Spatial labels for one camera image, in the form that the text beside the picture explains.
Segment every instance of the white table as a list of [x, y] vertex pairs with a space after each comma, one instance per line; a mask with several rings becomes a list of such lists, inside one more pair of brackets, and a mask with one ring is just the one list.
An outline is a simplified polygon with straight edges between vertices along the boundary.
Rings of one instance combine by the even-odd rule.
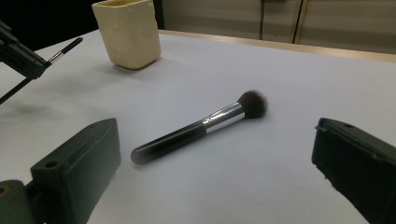
[[[122, 164], [89, 223], [366, 223], [312, 164], [314, 127], [339, 119], [396, 146], [396, 63], [162, 34], [161, 59], [130, 71], [109, 61], [97, 31], [83, 37], [0, 106], [0, 180], [28, 183], [53, 149], [117, 118]], [[48, 59], [67, 43], [38, 54]], [[0, 64], [1, 95], [22, 79]], [[130, 161], [135, 147], [248, 90], [268, 97], [264, 119], [147, 166]]]

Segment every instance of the brush holder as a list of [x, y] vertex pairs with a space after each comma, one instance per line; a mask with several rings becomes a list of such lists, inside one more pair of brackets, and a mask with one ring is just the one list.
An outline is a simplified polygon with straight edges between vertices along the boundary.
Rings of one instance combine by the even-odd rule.
[[151, 0], [109, 0], [92, 5], [111, 62], [142, 68], [161, 56]]

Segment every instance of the brush bristles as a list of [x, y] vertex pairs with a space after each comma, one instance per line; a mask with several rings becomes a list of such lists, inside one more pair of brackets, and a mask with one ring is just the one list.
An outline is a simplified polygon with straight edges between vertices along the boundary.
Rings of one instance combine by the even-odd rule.
[[267, 99], [258, 91], [247, 91], [237, 101], [245, 110], [245, 119], [258, 119], [267, 111]]

